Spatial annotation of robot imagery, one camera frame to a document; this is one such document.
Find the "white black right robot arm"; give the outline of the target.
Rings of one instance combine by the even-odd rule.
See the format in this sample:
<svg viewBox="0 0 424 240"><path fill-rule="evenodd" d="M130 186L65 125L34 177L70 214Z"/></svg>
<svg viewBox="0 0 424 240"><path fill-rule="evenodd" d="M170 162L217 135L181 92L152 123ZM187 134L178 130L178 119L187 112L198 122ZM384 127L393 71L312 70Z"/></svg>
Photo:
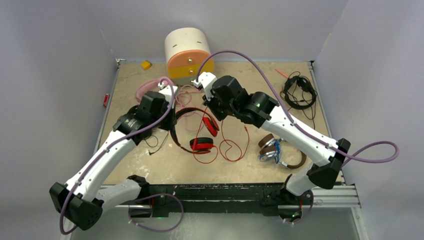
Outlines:
<svg viewBox="0 0 424 240"><path fill-rule="evenodd" d="M206 73L204 104L222 121L232 116L244 124L254 125L292 144L312 160L303 173L289 176L280 196L288 204L294 203L304 192L320 187L331 190L345 161L351 143L345 138L335 140L322 135L300 120L285 113L277 100L264 92L248 94L238 80L225 75L217 78Z"/></svg>

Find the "red black headphones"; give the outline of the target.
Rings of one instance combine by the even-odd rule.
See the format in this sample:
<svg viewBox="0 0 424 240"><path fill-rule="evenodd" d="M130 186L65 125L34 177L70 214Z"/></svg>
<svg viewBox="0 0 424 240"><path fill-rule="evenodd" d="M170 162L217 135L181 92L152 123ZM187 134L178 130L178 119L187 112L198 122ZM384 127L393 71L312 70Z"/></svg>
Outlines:
<svg viewBox="0 0 424 240"><path fill-rule="evenodd" d="M192 112L202 112L204 115L202 117L202 124L206 127L206 129L209 131L209 133L216 137L220 131L220 128L218 126L217 121L205 110L196 108L196 107L186 107L178 110L175 113L175 122L177 123L178 120L185 114L192 113ZM169 130L170 136L174 143L180 147L185 152L194 154L194 155L201 155L201 154L207 154L211 152L211 149L215 147L214 140L211 137L196 137L190 140L190 150L181 146L179 143L177 132L175 125Z"/></svg>

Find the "brown leather silver headphones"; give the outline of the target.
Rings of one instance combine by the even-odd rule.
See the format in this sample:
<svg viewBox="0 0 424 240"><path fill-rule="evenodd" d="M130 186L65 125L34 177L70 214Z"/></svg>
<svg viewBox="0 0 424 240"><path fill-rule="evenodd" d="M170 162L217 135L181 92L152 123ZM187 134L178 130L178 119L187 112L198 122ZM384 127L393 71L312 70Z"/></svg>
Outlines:
<svg viewBox="0 0 424 240"><path fill-rule="evenodd" d="M297 151L297 157L300 157L300 159L295 162L295 157L294 156L289 156L289 153L285 150L285 145L283 145L283 142L285 142L286 140L284 140L283 138L280 137L275 137L272 133L267 134L266 136L264 136L259 142L258 142L258 147L259 147L259 156L260 156L260 150L261 148L267 144L269 141L271 140L277 140L280 139L280 147L281 147L281 161L282 163L279 163L277 165L281 165L284 166L286 169L289 170L295 170L295 169L299 169L300 167L302 167L306 161L307 161L307 156L305 153L303 153L302 151L298 150Z"/></svg>

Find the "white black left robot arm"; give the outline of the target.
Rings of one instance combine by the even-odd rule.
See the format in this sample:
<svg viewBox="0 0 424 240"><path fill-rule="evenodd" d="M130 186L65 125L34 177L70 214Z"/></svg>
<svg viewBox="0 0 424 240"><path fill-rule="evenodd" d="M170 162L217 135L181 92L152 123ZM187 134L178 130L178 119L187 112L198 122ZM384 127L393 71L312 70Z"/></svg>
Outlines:
<svg viewBox="0 0 424 240"><path fill-rule="evenodd" d="M147 91L139 104L121 115L103 145L66 183L54 183L49 189L54 208L60 214L59 229L68 235L75 229L88 230L102 214L117 205L134 201L142 205L153 196L144 177L128 176L122 183L102 188L114 168L155 128L174 123L177 87Z"/></svg>

